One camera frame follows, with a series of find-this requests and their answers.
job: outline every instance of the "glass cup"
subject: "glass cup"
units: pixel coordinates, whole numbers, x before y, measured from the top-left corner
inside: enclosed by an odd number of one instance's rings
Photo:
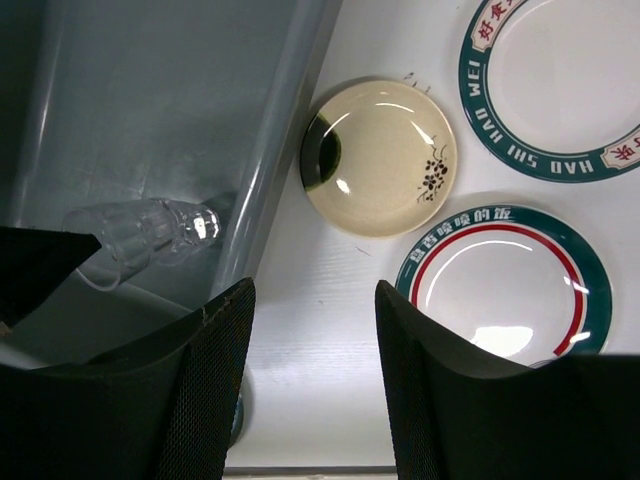
[[[78,208],[65,216],[62,230],[90,233],[102,244],[77,271],[109,291],[152,262],[175,265],[212,245],[220,222],[206,205],[153,198]]]

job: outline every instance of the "gray basin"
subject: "gray basin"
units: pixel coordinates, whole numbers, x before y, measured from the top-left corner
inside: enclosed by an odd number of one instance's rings
[[[214,247],[114,292],[70,278],[0,362],[86,360],[255,274],[340,3],[0,0],[0,224],[148,197],[224,221]]]

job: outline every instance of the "white tabletop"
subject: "white tabletop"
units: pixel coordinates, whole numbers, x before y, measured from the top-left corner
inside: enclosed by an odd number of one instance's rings
[[[430,224],[494,201],[562,218],[598,252],[614,289],[605,350],[637,352],[640,170],[591,184],[555,184],[516,172],[483,147],[457,85],[462,38],[479,4],[344,0],[316,97],[359,77],[401,80],[413,72],[417,88],[428,90],[448,116],[460,151],[451,197]],[[373,296],[379,279],[395,280],[426,229],[391,240],[337,231],[308,201],[294,162],[256,279],[252,414],[227,466],[394,464]]]

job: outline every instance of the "plate with black floral pattern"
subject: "plate with black floral pattern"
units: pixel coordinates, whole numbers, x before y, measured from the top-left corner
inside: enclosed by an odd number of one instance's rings
[[[364,237],[391,237],[427,222],[456,174],[449,122],[423,92],[374,80],[332,97],[307,129],[300,174],[315,208]]]

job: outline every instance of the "plate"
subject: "plate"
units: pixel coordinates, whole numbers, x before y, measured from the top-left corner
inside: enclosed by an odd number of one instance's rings
[[[451,127],[423,92],[359,83],[331,98],[300,151],[302,183],[336,227],[365,237],[418,228],[442,206],[456,173]]]
[[[431,229],[396,288],[471,343],[523,365],[598,353],[612,294],[591,246],[560,220],[526,207],[484,206]]]
[[[590,182],[640,165],[640,2],[484,0],[459,86],[482,143],[510,167]]]

